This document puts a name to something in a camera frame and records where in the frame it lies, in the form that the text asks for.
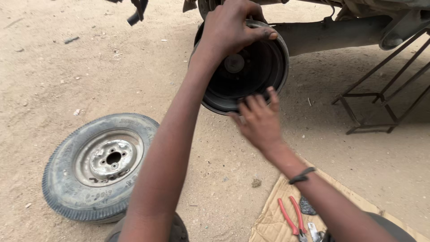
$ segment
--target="sandy ground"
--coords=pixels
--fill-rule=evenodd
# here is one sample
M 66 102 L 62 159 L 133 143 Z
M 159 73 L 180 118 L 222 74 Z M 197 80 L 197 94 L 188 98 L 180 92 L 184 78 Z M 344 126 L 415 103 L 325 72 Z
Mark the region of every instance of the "sandy ground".
M 48 207 L 40 186 L 44 166 L 70 132 L 98 117 L 137 112 L 162 121 L 187 70 L 201 22 L 197 10 L 181 10 L 181 0 L 152 1 L 145 21 L 130 27 L 126 19 L 134 9 L 127 1 L 0 3 L 0 241 L 104 239 L 112 224 L 69 221 Z M 298 1 L 264 6 L 263 11 L 269 22 L 311 22 L 330 14 L 327 6 Z M 74 36 L 80 39 L 63 43 Z M 379 90 L 418 45 L 362 90 Z M 281 92 L 283 135 L 317 167 L 429 236 L 430 99 L 392 134 L 346 136 L 353 123 L 341 105 L 329 104 L 388 54 L 370 46 L 292 57 Z M 429 57 L 424 53 L 405 76 Z M 396 112 L 424 87 L 423 82 L 413 84 L 396 101 Z M 350 101 L 360 112 L 370 110 L 369 99 Z M 79 116 L 73 116 L 75 109 L 82 110 Z M 247 241 L 278 176 L 227 117 L 202 107 L 178 205 L 191 241 Z M 252 188 L 256 177 L 262 186 Z

